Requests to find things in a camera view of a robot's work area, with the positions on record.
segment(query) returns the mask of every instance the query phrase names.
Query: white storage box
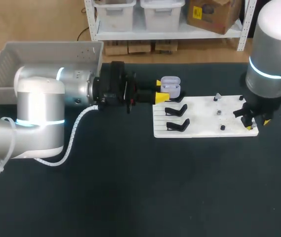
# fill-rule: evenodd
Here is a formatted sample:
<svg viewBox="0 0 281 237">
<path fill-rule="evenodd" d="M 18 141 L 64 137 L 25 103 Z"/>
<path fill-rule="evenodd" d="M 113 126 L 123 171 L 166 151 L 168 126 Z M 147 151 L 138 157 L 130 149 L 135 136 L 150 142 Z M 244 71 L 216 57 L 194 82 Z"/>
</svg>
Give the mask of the white storage box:
<svg viewBox="0 0 281 237">
<path fill-rule="evenodd" d="M 150 32 L 177 32 L 185 0 L 140 0 Z"/>
<path fill-rule="evenodd" d="M 97 9 L 100 22 L 105 31 L 132 31 L 133 9 L 136 0 L 127 0 L 123 4 L 98 4 L 94 1 L 93 6 Z"/>
</svg>

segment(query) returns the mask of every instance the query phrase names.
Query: black tabletop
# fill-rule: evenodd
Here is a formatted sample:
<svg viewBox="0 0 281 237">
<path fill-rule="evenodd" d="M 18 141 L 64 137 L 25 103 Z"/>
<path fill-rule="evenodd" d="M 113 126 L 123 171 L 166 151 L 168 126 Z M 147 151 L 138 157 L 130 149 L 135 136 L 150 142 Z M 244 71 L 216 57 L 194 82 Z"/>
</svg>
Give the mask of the black tabletop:
<svg viewBox="0 0 281 237">
<path fill-rule="evenodd" d="M 145 80 L 179 76 L 188 96 L 238 95 L 246 64 L 126 69 Z M 281 108 L 250 138 L 157 139 L 151 106 L 125 111 L 87 114 L 62 166 L 6 165 L 0 237 L 281 236 Z M 79 113 L 66 110 L 65 147 Z M 16 118 L 16 108 L 0 106 L 2 116 Z"/>
</svg>

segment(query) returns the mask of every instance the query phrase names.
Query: white shelf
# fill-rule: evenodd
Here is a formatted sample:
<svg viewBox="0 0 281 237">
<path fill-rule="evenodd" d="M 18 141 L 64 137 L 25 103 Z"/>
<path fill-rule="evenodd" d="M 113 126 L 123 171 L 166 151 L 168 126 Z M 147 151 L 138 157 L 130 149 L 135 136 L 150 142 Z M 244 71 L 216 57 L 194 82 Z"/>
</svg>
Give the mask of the white shelf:
<svg viewBox="0 0 281 237">
<path fill-rule="evenodd" d="M 132 32 L 106 32 L 102 23 L 97 26 L 97 40 L 175 40 L 175 39 L 212 39 L 212 38 L 239 38 L 242 24 L 238 19 L 225 35 L 206 31 L 186 23 L 184 14 L 181 13 L 179 30 L 177 32 L 148 32 L 145 25 L 144 10 L 139 5 L 135 6 Z"/>
<path fill-rule="evenodd" d="M 177 39 L 212 39 L 212 38 L 239 38 L 237 51 L 243 51 L 246 39 L 251 26 L 251 21 L 257 0 L 245 0 L 245 20 L 242 25 L 237 20 L 232 28 L 225 34 L 220 35 L 200 28 L 189 26 L 186 23 L 185 14 L 181 14 L 178 32 L 148 32 L 145 26 L 145 16 L 143 9 L 136 6 L 133 15 L 132 32 L 106 32 L 102 28 L 99 18 L 95 19 L 95 8 L 93 0 L 84 0 L 86 6 L 89 31 L 92 41 L 98 40 L 177 40 Z"/>
</svg>

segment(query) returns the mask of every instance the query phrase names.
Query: brown box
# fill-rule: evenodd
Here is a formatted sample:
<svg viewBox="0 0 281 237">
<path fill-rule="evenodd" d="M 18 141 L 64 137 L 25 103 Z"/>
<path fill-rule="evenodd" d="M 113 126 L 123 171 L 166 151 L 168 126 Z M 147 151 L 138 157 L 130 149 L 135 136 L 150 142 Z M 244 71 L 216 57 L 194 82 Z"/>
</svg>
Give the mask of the brown box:
<svg viewBox="0 0 281 237">
<path fill-rule="evenodd" d="M 178 49 L 178 41 L 176 39 L 156 40 L 155 50 L 176 52 Z"/>
<path fill-rule="evenodd" d="M 106 55 L 125 55 L 127 54 L 126 40 L 110 40 L 104 41 L 104 49 Z"/>
<path fill-rule="evenodd" d="M 151 51 L 149 40 L 130 40 L 128 41 L 129 53 L 145 53 Z"/>
<path fill-rule="evenodd" d="M 188 24 L 225 34 L 239 18 L 242 0 L 190 0 Z"/>
</svg>

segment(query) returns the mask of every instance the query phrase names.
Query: black clip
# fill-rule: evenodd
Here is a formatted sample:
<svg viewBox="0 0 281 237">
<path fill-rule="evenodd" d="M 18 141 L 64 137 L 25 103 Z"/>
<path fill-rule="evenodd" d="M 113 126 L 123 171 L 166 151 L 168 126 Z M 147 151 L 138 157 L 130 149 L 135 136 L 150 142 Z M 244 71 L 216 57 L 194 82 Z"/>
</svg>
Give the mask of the black clip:
<svg viewBox="0 0 281 237">
<path fill-rule="evenodd" d="M 184 97 L 185 97 L 185 91 L 182 91 L 182 92 L 180 93 L 180 95 L 179 95 L 177 98 L 170 99 L 169 102 L 177 102 L 177 103 L 180 103 L 180 102 L 183 100 Z"/>
<path fill-rule="evenodd" d="M 175 124 L 173 122 L 167 122 L 167 131 L 178 131 L 178 132 L 184 132 L 188 125 L 190 124 L 190 119 L 186 119 L 182 125 Z"/>
<path fill-rule="evenodd" d="M 180 110 L 175 110 L 175 109 L 166 107 L 165 112 L 166 112 L 167 116 L 181 117 L 187 109 L 188 109 L 187 104 L 184 104 Z"/>
</svg>

